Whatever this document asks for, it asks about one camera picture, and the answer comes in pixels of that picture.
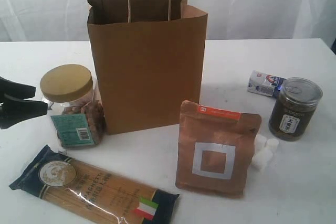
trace yellow jar lid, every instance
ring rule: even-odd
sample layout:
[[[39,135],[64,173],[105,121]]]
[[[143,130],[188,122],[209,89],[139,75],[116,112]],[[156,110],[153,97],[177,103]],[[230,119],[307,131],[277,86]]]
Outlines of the yellow jar lid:
[[[93,87],[92,75],[84,66],[69,64],[51,69],[41,79],[43,95],[51,102],[71,102]]]

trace black clamp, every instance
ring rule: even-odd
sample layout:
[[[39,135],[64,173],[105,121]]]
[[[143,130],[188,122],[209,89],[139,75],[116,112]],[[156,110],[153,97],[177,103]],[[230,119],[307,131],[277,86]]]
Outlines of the black clamp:
[[[0,77],[0,129],[47,114],[47,103],[24,100],[33,98],[35,91],[35,87]]]

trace table surface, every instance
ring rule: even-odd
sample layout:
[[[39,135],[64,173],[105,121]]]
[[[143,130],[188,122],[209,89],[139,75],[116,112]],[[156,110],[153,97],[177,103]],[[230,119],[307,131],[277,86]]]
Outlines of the table surface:
[[[3,42],[0,75],[39,87],[49,69],[78,63],[94,73],[89,42]],[[334,223],[336,219],[336,55],[320,39],[207,41],[201,104],[258,113],[260,134],[272,137],[274,99],[247,92],[253,70],[316,82],[323,98],[302,139],[280,141],[261,173],[248,171],[245,197],[228,199],[175,187],[178,125],[106,136],[92,149],[68,151],[86,163],[180,193],[172,223]],[[36,99],[41,97],[37,89]],[[91,223],[28,193],[13,182],[40,149],[61,150],[50,118],[0,130],[1,223]]]

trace teal label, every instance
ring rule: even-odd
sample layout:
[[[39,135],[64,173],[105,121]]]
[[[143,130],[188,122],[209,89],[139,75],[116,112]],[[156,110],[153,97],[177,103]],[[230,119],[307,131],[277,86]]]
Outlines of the teal label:
[[[84,114],[52,115],[54,126],[64,147],[93,145],[90,128]]]

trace italian flag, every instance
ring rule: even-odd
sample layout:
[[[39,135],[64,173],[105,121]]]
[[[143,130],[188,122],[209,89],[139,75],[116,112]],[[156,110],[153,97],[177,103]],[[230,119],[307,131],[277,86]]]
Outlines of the italian flag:
[[[147,220],[153,220],[158,206],[157,203],[140,197],[139,206],[134,212]]]

